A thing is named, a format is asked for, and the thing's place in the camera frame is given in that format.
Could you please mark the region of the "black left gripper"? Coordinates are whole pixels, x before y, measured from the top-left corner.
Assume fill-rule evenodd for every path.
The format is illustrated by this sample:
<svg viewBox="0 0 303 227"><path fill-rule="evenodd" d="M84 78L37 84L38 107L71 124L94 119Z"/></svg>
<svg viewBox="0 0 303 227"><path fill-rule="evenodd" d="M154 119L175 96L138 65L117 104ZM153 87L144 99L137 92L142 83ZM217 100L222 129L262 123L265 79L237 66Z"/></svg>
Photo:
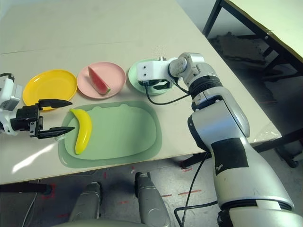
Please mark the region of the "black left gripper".
<svg viewBox="0 0 303 227"><path fill-rule="evenodd" d="M37 137L38 139L64 135L74 130L75 127L61 126L41 131L43 129L43 117L40 116L40 111L44 107L61 108L69 105L72 105L72 102L60 99L38 100L37 105L24 106L17 109L16 117L10 120L11 127L14 131L28 131L30 137Z"/></svg>

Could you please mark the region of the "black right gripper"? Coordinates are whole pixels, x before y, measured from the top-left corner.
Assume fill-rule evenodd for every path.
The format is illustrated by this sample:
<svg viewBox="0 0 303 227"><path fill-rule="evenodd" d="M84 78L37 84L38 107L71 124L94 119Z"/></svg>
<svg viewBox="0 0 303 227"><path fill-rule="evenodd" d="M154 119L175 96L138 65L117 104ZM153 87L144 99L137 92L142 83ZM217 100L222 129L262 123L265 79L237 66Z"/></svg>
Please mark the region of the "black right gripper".
<svg viewBox="0 0 303 227"><path fill-rule="evenodd" d="M155 80L146 80L146 81L139 81L139 85L141 86L147 86L147 87L152 87L155 85ZM171 82L168 80L165 80L164 84L165 89L170 89L171 88Z"/></svg>

